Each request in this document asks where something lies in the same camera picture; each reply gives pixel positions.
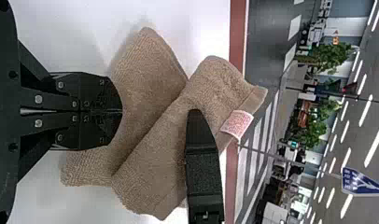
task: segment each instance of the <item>sidewalk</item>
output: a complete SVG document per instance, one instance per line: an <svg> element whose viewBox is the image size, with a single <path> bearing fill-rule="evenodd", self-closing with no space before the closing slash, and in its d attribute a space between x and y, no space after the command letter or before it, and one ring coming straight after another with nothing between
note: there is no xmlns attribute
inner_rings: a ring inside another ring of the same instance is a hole
<svg viewBox="0 0 379 224"><path fill-rule="evenodd" d="M294 110L294 105L298 99L298 92L293 90L286 90L286 87L300 88L302 89L304 83L304 77L306 74L307 66L298 67L297 61L291 62L285 74L283 74L280 80L279 87L279 101L277 107L276 124L274 127L274 145L271 147L270 153L275 153L277 150L277 141L283 138L288 128L289 118ZM260 194L256 202L258 203L262 198L265 187L270 182L272 176L273 158L268 158L268 170L265 176L264 184L261 187ZM257 204L253 207L253 214L256 214Z"/></svg>

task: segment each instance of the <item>metal bolt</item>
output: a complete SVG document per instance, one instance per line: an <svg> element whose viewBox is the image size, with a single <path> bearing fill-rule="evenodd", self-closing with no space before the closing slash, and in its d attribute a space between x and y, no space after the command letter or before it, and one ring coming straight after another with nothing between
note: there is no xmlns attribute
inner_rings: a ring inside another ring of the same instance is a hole
<svg viewBox="0 0 379 224"><path fill-rule="evenodd" d="M8 146L8 151L10 151L10 152L16 152L16 151L18 151L18 144L16 144L16 143L11 143L11 144L9 144L9 146Z"/></svg>
<svg viewBox="0 0 379 224"><path fill-rule="evenodd" d="M63 141L63 135L60 133L58 134L58 142L62 142Z"/></svg>
<svg viewBox="0 0 379 224"><path fill-rule="evenodd" d="M41 128L42 127L42 120L41 119L36 119L35 120L35 127L36 128Z"/></svg>
<svg viewBox="0 0 379 224"><path fill-rule="evenodd" d="M64 83L63 82L58 82L58 88L59 89L63 89L64 87Z"/></svg>
<svg viewBox="0 0 379 224"><path fill-rule="evenodd" d="M35 96L35 103L36 104L42 104L42 96L41 95L36 95Z"/></svg>

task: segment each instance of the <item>tree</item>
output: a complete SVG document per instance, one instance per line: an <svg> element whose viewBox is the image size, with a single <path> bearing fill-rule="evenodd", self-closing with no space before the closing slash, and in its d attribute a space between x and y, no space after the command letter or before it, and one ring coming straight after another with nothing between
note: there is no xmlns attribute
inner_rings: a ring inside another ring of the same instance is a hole
<svg viewBox="0 0 379 224"><path fill-rule="evenodd" d="M352 46L343 42L338 45L320 44L312 48L309 55L296 56L296 60L299 63L318 67L318 73L328 71L329 75L333 75L337 72L337 66L346 61L352 53Z"/></svg>
<svg viewBox="0 0 379 224"><path fill-rule="evenodd" d="M325 120L327 119L332 112L337 111L341 109L341 105L338 104L338 102L333 101L333 100L322 100L319 103L319 112L318 115L320 117L320 120Z"/></svg>
<svg viewBox="0 0 379 224"><path fill-rule="evenodd" d="M320 143L319 136L327 132L327 125L320 119L310 116L306 128L302 128L291 137L293 140L312 148Z"/></svg>

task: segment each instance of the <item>crosswalk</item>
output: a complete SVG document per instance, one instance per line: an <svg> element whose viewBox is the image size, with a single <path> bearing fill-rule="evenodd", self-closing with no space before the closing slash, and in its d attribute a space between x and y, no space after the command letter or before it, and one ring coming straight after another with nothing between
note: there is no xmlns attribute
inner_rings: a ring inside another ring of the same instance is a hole
<svg viewBox="0 0 379 224"><path fill-rule="evenodd" d="M246 147L269 151L274 141L274 125L279 100L279 91L266 106L264 116L254 121L242 139ZM259 197L267 174L267 158L260 154L238 148L238 176L236 182L235 223L247 223L251 210Z"/></svg>

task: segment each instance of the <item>beige towel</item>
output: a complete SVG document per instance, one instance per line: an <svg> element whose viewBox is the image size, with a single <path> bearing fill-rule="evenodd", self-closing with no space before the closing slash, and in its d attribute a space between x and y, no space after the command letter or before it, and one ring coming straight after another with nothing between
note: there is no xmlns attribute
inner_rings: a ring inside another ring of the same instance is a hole
<svg viewBox="0 0 379 224"><path fill-rule="evenodd" d="M134 147L184 89L187 76L174 53L150 28L127 46L112 77L123 104L123 117L106 147L70 152L62 169L66 186L109 186Z"/></svg>
<svg viewBox="0 0 379 224"><path fill-rule="evenodd" d="M112 188L126 208L165 219L186 197L184 147L188 112L199 108L207 119L218 149L232 140L219 132L233 110L258 110L267 90L255 87L227 61L206 58L180 96L114 174Z"/></svg>

